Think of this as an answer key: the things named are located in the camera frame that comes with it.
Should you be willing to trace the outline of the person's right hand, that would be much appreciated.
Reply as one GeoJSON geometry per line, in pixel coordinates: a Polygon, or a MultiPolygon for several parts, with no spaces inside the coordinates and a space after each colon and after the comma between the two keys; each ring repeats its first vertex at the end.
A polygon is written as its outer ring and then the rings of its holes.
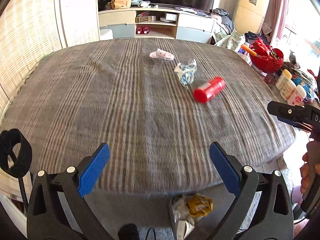
{"type": "Polygon", "coordinates": [[[310,167],[313,167],[315,172],[319,174],[319,163],[316,163],[315,165],[310,165],[309,163],[309,157],[312,154],[316,154],[316,153],[319,154],[319,142],[315,140],[308,142],[306,147],[307,147],[307,152],[302,157],[304,161],[304,165],[300,168],[300,174],[302,178],[301,186],[300,186],[301,194],[305,194],[311,185],[310,167]]]}

